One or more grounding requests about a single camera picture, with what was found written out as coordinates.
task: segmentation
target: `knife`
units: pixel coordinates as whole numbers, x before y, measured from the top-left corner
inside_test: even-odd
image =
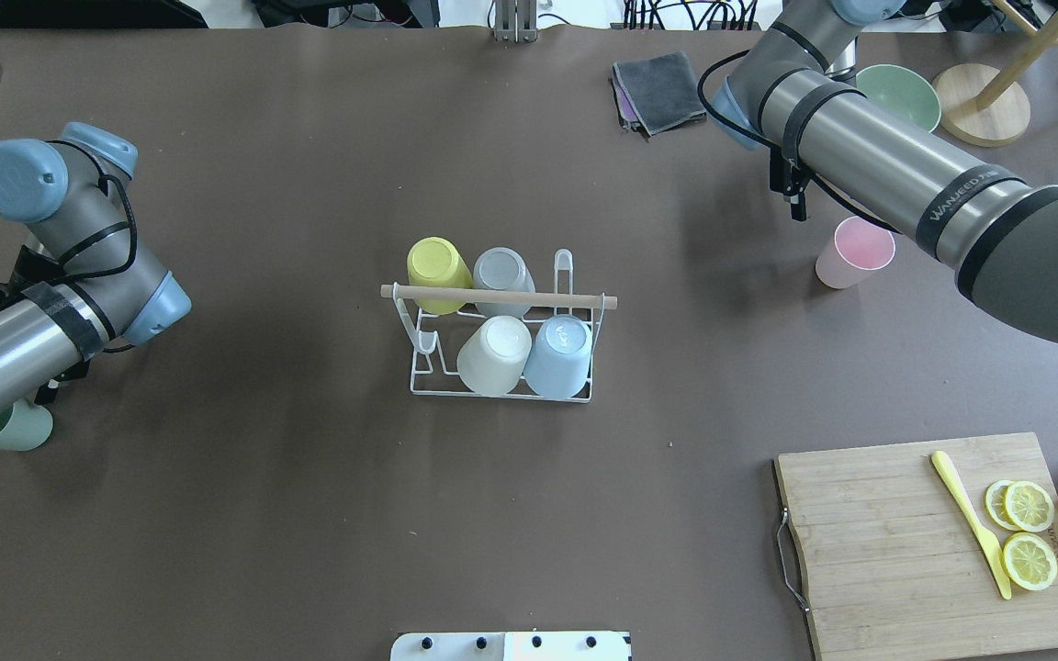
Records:
[[[957,502],[959,508],[962,508],[962,514],[970,524],[970,530],[973,531],[978,545],[982,547],[982,552],[986,555],[986,564],[990,565],[990,573],[995,574],[995,582],[999,584],[999,593],[1003,595],[1003,599],[1011,599],[1011,577],[1007,576],[1006,570],[1003,569],[1003,548],[999,546],[999,537],[995,536],[995,532],[986,530],[982,521],[979,521],[978,514],[970,506],[970,497],[966,495],[966,489],[962,485],[962,477],[957,476],[957,469],[953,467],[950,456],[945,455],[943,451],[937,451],[929,459],[933,461],[933,469],[936,469],[936,474],[945,482],[945,489],[950,491],[953,501]]]

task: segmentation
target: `cutting board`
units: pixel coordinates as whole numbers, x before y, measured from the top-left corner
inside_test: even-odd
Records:
[[[1057,503],[1040,535],[1058,559],[1058,495],[1034,435],[805,452],[777,459],[818,661],[930,661],[1058,647],[1058,576],[999,596],[929,456],[957,466],[983,525],[996,480],[1032,480]]]

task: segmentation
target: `cup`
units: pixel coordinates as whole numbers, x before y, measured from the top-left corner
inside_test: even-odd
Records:
[[[473,268],[476,289],[497,292],[536,292],[524,259],[509,247],[489,247],[479,255]],[[521,318],[532,306],[512,304],[476,304],[484,316],[508,315]]]
[[[468,264],[459,258],[459,252],[452,241],[438,237],[427,237],[411,246],[411,252],[407,252],[407,277],[412,284],[420,288],[473,288]],[[452,314],[461,309],[464,301],[421,301],[416,298],[415,304],[432,314]]]
[[[532,336],[519,318],[499,315],[484,322],[459,348],[456,369],[468,389],[498,398],[521,381]]]
[[[590,327],[579,317],[559,314],[547,318],[526,361],[526,384],[549,400],[574,397],[587,384],[592,348]]]
[[[852,217],[836,226],[815,260],[815,275],[827,288],[847,289],[893,260],[895,238],[888,229]]]
[[[25,452],[52,435],[52,415],[24,399],[0,411],[0,448]]]

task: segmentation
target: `lemon slice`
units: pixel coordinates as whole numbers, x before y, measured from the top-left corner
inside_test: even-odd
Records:
[[[1055,515],[1051,497],[1037,483],[1011,482],[1003,490],[1003,512],[1021,531],[1046,531]]]
[[[1010,480],[999,480],[995,484],[986,486],[986,514],[990,514],[990,518],[993,518],[993,521],[1005,530],[1018,531],[1020,528],[1011,524],[1003,508],[1003,495],[1005,495],[1006,486],[1011,484]]]
[[[1040,535],[1016,532],[1003,545],[1003,568],[1020,588],[1047,589],[1057,572],[1055,552]]]

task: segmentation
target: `cloth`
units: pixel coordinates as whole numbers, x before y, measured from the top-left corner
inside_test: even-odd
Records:
[[[696,96],[696,75],[681,52],[633,62],[615,62],[615,80],[647,135],[705,117]]]

